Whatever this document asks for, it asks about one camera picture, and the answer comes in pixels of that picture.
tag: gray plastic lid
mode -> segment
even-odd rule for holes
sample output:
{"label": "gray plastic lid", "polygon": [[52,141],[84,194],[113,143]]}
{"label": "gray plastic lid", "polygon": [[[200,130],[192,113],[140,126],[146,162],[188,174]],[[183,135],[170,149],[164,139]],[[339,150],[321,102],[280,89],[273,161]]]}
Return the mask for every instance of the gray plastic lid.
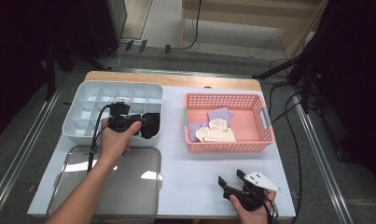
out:
{"label": "gray plastic lid", "polygon": [[[48,217],[85,177],[90,147],[73,147],[56,180]],[[131,147],[108,178],[93,222],[152,223],[158,209],[161,154],[154,147]]]}

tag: pink plastic basket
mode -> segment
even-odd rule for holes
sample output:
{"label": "pink plastic basket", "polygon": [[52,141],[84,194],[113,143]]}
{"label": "pink plastic basket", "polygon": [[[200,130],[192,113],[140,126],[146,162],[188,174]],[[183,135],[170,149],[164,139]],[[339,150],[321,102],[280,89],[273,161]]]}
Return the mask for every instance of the pink plastic basket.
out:
{"label": "pink plastic basket", "polygon": [[[188,123],[209,121],[208,111],[221,107],[227,107],[234,114],[230,128],[236,142],[190,142]],[[184,129],[190,152],[261,151],[275,141],[266,106],[259,94],[187,93]]]}

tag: table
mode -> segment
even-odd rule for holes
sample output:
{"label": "table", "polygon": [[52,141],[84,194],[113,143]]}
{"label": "table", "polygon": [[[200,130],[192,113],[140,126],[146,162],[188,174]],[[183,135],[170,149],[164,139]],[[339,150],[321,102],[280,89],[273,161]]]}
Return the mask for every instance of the table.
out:
{"label": "table", "polygon": [[[202,0],[200,21],[277,28],[286,57],[291,59],[315,31],[326,5],[327,0]],[[184,47],[185,19],[196,20],[198,7],[199,0],[182,1],[180,48]]]}
{"label": "table", "polygon": [[[163,106],[170,109],[163,110],[161,119],[171,122],[174,127],[166,128],[166,122],[162,122],[161,138],[156,146],[161,153],[163,177],[157,218],[236,218],[230,203],[222,197],[223,189],[217,184],[217,177],[221,175],[230,186],[240,189],[242,181],[235,175],[236,169],[246,173],[259,170],[273,180],[283,190],[275,200],[280,218],[295,215],[276,143],[262,152],[189,153],[183,142],[182,127],[175,128],[177,123],[183,123],[183,104],[179,98],[184,90],[261,93],[256,80],[114,72],[89,72],[85,80],[153,82],[164,86]],[[46,215],[56,176],[62,169],[66,153],[74,146],[67,136],[61,135],[28,210],[29,215]]]}

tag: human arm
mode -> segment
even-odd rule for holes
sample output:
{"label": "human arm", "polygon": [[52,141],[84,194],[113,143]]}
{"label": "human arm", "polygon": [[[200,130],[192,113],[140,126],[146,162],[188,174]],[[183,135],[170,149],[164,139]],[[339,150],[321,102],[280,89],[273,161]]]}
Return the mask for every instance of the human arm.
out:
{"label": "human arm", "polygon": [[[103,127],[107,119],[102,120]],[[128,147],[130,137],[141,127],[136,121],[124,133],[105,128],[101,134],[101,154],[97,163],[74,189],[47,223],[90,223],[108,177]]]}
{"label": "human arm", "polygon": [[[275,199],[275,191],[265,189],[265,194],[267,194],[267,198],[270,201],[274,201]],[[268,222],[268,214],[264,206],[259,207],[259,209],[255,211],[246,211],[243,206],[238,201],[237,197],[234,195],[230,195],[231,205],[233,206],[234,210],[236,210],[237,215],[242,224],[267,224]],[[269,211],[272,210],[271,202],[266,200],[266,206],[269,208]]]}

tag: forearm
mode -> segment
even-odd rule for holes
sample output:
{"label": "forearm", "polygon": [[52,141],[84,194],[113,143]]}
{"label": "forearm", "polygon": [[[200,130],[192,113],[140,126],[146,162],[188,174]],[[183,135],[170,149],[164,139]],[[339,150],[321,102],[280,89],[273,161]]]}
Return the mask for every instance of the forearm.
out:
{"label": "forearm", "polygon": [[90,223],[111,171],[97,162],[47,223]]}

